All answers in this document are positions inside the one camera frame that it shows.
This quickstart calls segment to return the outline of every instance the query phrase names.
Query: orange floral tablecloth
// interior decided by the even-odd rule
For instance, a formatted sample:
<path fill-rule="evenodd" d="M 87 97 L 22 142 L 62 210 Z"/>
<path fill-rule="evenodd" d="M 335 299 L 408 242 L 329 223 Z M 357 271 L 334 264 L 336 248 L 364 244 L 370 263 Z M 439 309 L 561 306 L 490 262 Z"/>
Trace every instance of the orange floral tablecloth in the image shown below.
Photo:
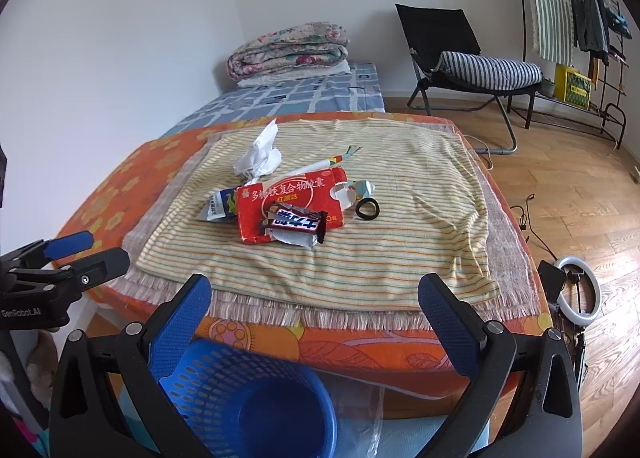
<path fill-rule="evenodd" d="M 377 112 L 284 115 L 276 120 L 353 120 L 365 117 L 452 124 L 444 118 Z M 93 233 L 94 246 L 75 258 L 105 248 L 119 247 L 124 235 L 136 226 L 182 165 L 202 148 L 210 134 L 266 125 L 271 120 L 271 117 L 262 117 L 198 128 L 143 144 L 88 197 L 66 223 L 60 236 L 82 230 Z M 517 226 L 516 219 L 494 179 L 483 164 L 479 165 L 510 220 Z M 519 240 L 530 257 L 529 249 L 521 235 Z M 508 321 L 505 324 L 512 332 L 538 335 L 551 326 L 540 278 L 536 272 L 534 282 L 538 288 L 542 314 Z M 106 286 L 94 288 L 88 294 L 98 303 L 110 305 L 132 321 L 147 319 L 156 308 L 155 305 L 118 294 Z M 433 331 L 279 327 L 205 317 L 200 323 L 197 335 L 429 398 L 443 398 L 456 394 L 466 385 L 466 378 L 453 370 Z"/>

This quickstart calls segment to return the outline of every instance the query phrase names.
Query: white ring lamp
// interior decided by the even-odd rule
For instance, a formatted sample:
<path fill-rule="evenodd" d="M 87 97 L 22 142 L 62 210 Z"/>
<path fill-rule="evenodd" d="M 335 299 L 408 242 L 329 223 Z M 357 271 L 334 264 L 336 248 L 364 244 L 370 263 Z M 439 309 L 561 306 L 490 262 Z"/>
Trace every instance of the white ring lamp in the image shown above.
<path fill-rule="evenodd" d="M 573 308 L 571 308 L 571 305 L 567 303 L 562 294 L 558 296 L 558 306 L 560 307 L 560 310 L 562 311 L 564 316 L 575 325 L 589 326 L 593 321 L 595 321 L 601 307 L 600 286 L 598 285 L 598 280 L 596 279 L 596 276 L 590 269 L 589 265 L 577 256 L 563 256 L 554 263 L 554 266 L 556 268 L 559 268 L 560 270 L 563 270 L 563 267 L 567 266 L 568 264 L 572 264 L 580 268 L 591 281 L 591 286 L 593 287 L 593 291 L 595 294 L 593 311 L 591 313 L 580 313 L 575 311 Z"/>

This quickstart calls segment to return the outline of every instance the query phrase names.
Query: black folding chair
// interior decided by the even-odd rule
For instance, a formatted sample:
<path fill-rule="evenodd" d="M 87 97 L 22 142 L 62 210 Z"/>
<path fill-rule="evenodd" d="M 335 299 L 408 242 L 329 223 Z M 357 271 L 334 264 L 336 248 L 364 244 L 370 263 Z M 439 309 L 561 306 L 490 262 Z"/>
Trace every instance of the black folding chair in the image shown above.
<path fill-rule="evenodd" d="M 436 71 L 434 68 L 438 64 L 440 54 L 445 51 L 460 53 L 480 54 L 480 46 L 476 40 L 471 25 L 466 20 L 462 10 L 446 10 L 441 8 L 417 8 L 414 6 L 396 5 L 398 16 L 402 23 L 404 36 L 409 45 L 411 58 L 414 63 L 415 76 L 418 83 L 411 98 L 407 102 L 407 107 L 412 110 L 425 110 L 427 115 L 431 115 L 432 110 L 452 110 L 463 112 L 476 112 L 481 110 L 491 102 L 497 102 L 504 121 L 509 130 L 513 145 L 508 149 L 476 149 L 479 154 L 511 154 L 518 148 L 518 141 L 508 114 L 511 113 L 511 101 L 514 95 L 529 95 L 529 110 L 533 108 L 534 96 L 540 88 L 540 84 L 534 84 L 510 91 L 487 90 L 473 86 L 447 75 L 444 72 Z M 491 95 L 491 99 L 480 106 L 471 108 L 455 108 L 449 106 L 430 106 L 427 90 L 429 88 L 444 88 L 446 90 L 456 90 L 466 93 L 477 93 Z M 422 94 L 424 106 L 413 105 L 418 92 Z M 507 97 L 507 109 L 504 109 L 500 97 Z"/>

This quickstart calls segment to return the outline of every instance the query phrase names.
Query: black ring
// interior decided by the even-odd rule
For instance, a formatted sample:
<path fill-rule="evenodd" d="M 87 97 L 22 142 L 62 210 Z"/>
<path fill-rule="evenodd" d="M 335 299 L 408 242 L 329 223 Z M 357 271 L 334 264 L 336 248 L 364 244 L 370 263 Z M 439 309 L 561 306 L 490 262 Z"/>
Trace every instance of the black ring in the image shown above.
<path fill-rule="evenodd" d="M 373 203 L 374 207 L 376 208 L 376 212 L 370 215 L 363 213 L 360 208 L 366 203 Z M 356 214 L 359 218 L 362 218 L 366 221 L 375 220 L 380 214 L 380 206 L 378 205 L 378 202 L 376 202 L 373 198 L 363 198 L 358 202 L 358 205 L 356 205 Z"/>

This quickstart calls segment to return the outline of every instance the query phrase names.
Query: blue plastic basket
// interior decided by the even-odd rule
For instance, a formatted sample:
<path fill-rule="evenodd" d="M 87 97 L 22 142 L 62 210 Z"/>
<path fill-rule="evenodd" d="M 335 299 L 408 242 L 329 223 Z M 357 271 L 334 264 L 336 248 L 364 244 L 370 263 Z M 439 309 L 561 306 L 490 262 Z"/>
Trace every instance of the blue plastic basket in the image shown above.
<path fill-rule="evenodd" d="M 334 455 L 334 406 L 306 366 L 197 340 L 160 385 L 217 458 Z"/>

